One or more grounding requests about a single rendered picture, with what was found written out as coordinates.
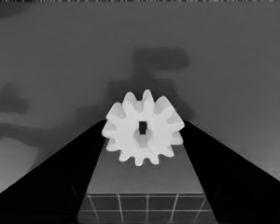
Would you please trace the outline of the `small white toothed gear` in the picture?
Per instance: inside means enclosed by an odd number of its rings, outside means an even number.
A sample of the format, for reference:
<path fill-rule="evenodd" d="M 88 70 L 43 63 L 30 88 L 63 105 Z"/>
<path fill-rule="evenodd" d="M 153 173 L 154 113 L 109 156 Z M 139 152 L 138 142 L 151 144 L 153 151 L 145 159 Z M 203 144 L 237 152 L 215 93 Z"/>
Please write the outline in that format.
<path fill-rule="evenodd" d="M 159 165 L 160 156 L 172 158 L 173 146 L 184 142 L 180 133 L 184 121 L 165 96 L 154 100 L 150 90 L 144 90 L 140 101 L 128 91 L 122 102 L 112 104 L 105 118 L 105 149 L 118 151 L 120 162 L 134 159 L 137 167 L 145 161 Z"/>

